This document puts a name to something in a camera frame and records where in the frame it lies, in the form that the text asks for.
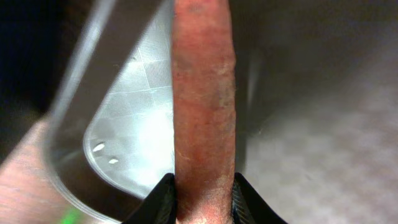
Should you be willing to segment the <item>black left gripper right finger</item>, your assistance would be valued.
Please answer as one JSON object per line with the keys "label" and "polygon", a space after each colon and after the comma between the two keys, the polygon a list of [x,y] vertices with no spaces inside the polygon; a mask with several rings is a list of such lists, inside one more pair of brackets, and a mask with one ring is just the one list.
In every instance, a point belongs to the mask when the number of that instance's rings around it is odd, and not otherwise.
{"label": "black left gripper right finger", "polygon": [[233,224],[287,224],[239,172],[234,174],[231,215]]}

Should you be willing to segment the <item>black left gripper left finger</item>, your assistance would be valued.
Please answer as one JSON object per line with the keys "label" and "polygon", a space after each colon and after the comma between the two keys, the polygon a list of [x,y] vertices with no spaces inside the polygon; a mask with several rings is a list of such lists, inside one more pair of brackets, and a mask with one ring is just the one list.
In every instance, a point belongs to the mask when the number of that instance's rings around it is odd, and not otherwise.
{"label": "black left gripper left finger", "polygon": [[176,219],[175,176],[167,173],[122,224],[176,224]]}

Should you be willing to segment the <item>orange carrot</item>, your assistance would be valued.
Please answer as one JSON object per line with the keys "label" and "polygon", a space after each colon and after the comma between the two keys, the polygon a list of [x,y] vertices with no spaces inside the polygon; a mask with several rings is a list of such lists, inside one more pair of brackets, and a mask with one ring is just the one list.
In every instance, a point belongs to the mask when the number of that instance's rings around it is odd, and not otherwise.
{"label": "orange carrot", "polygon": [[177,0],[172,31],[178,223],[231,223],[235,52],[227,0]]}

